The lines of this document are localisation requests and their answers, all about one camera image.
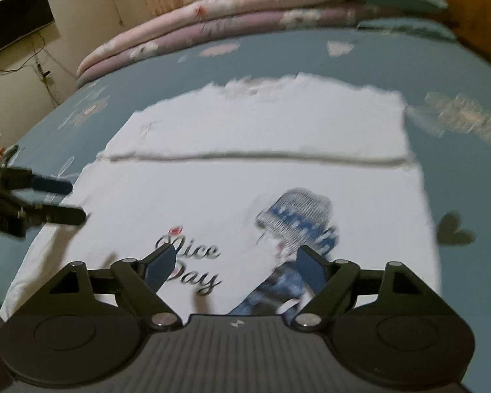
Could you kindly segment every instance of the folded blanket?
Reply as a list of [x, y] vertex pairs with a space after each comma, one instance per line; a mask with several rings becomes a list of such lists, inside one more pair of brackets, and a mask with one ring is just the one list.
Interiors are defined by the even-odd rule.
[[[155, 246], [178, 249], [160, 297], [192, 313], [291, 313], [309, 299], [295, 251], [365, 269], [404, 262], [440, 291], [434, 227], [422, 170], [310, 161], [96, 161], [64, 202], [89, 214], [76, 230], [45, 226], [6, 295], [8, 319], [70, 261], [89, 269]], [[114, 304], [112, 296], [98, 296]]]
[[214, 84], [135, 112], [100, 158], [278, 157], [400, 164], [402, 95], [308, 74]]
[[82, 75], [95, 63], [127, 48], [193, 23], [260, 10], [313, 6], [326, 1], [329, 0], [198, 0], [117, 35], [90, 53], [78, 67], [76, 75]]
[[344, 3], [323, 9], [261, 11], [201, 22], [128, 48], [96, 63], [80, 75], [77, 87], [149, 57], [176, 52], [213, 40], [291, 28], [354, 26], [361, 20], [396, 15], [398, 12], [392, 9], [363, 3]]

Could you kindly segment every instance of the wall-mounted television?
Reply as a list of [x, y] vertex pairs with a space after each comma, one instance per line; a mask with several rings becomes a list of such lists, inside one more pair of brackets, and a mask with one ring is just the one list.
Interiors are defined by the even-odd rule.
[[48, 0], [0, 1], [0, 50], [53, 22]]

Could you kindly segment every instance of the pink quilt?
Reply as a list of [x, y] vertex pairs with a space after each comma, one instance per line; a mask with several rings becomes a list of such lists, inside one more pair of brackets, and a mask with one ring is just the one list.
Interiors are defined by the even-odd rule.
[[163, 14], [123, 32], [89, 54], [77, 70], [77, 76], [94, 64], [124, 50], [153, 40], [179, 28], [202, 21], [253, 11], [314, 6], [329, 0], [199, 0]]
[[292, 28], [353, 26], [363, 19], [397, 15], [399, 13], [396, 10], [362, 3], [345, 3], [325, 9], [272, 10], [229, 16], [180, 28], [108, 57], [80, 75], [77, 86], [81, 87], [85, 83], [149, 57], [176, 52], [212, 40]]

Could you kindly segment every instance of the gray ribbed panel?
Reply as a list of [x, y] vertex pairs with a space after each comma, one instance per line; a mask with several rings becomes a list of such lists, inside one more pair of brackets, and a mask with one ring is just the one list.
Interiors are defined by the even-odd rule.
[[[195, 315], [179, 331], [152, 335], [139, 356], [109, 379], [66, 393], [391, 393], [346, 371], [322, 338], [281, 317]], [[16, 383], [7, 393], [47, 390]], [[463, 392], [437, 389], [432, 393]]]

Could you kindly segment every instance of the triangular cutout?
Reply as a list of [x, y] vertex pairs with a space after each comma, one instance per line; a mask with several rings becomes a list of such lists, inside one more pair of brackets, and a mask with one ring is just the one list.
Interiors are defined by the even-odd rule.
[[75, 272], [69, 272], [62, 280], [51, 290], [50, 294], [69, 294], [79, 292], [79, 280]]
[[396, 294], [421, 294], [420, 290], [415, 286], [414, 283], [407, 278], [403, 273], [395, 273], [395, 278], [393, 280], [393, 292]]

